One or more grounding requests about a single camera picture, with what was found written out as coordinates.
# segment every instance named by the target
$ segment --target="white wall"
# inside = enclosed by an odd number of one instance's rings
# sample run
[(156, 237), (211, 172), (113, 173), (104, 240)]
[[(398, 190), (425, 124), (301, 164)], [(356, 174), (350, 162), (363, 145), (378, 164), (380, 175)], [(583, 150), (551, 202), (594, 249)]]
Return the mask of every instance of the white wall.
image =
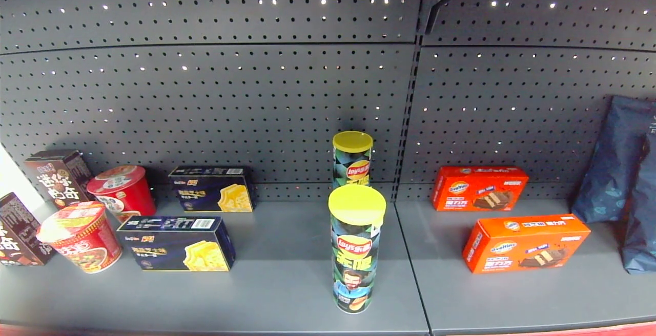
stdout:
[(9, 158), (7, 150), (0, 147), (0, 197), (10, 192), (14, 192), (30, 212), (44, 203), (23, 172)]

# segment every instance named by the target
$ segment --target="orange box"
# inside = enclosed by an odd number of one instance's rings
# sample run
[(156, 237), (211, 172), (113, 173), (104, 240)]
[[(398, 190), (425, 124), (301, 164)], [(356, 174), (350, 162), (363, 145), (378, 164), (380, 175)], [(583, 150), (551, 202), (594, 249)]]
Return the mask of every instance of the orange box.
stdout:
[(462, 257), (473, 273), (562, 267), (588, 234), (567, 213), (480, 219)]
[(529, 177), (516, 166), (442, 166), (433, 189), (438, 211), (511, 211)]

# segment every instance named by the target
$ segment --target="lay's chip can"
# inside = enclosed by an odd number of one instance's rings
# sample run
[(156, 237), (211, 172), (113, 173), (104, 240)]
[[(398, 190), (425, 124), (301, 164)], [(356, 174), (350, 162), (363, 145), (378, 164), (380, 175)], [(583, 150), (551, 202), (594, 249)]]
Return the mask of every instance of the lay's chip can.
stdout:
[(348, 184), (328, 198), (333, 243), (333, 296), (346, 313), (371, 303), (386, 201), (373, 187)]
[(333, 137), (333, 188), (346, 184), (369, 185), (373, 138), (360, 131)]

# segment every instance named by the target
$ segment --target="noodle cup lid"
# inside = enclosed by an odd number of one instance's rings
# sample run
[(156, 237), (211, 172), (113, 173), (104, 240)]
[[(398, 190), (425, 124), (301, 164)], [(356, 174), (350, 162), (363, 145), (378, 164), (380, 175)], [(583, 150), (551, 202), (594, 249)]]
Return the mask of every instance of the noodle cup lid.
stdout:
[(328, 209), (339, 221), (354, 226), (382, 226), (387, 203), (373, 187), (347, 184), (328, 196)]
[(63, 208), (43, 221), (36, 236), (43, 243), (70, 239), (98, 221), (104, 214), (105, 204), (100, 201), (76, 203)]
[(119, 192), (141, 180), (146, 169), (140, 165), (120, 165), (107, 170), (89, 181), (87, 190), (94, 195)]
[(344, 131), (333, 137), (333, 146), (347, 153), (360, 153), (373, 147), (373, 138), (361, 131)]

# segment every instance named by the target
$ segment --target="yellow lid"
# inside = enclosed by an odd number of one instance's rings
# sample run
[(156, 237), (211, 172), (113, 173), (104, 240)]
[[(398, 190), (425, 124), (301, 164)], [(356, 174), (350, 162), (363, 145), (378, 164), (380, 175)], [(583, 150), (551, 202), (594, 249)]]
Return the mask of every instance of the yellow lid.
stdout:
[(365, 185), (340, 186), (328, 196), (328, 209), (333, 216), (354, 226), (381, 226), (386, 205), (385, 197), (381, 193)]
[(347, 153), (359, 153), (373, 147), (373, 138), (360, 131), (344, 131), (333, 137), (333, 146)]

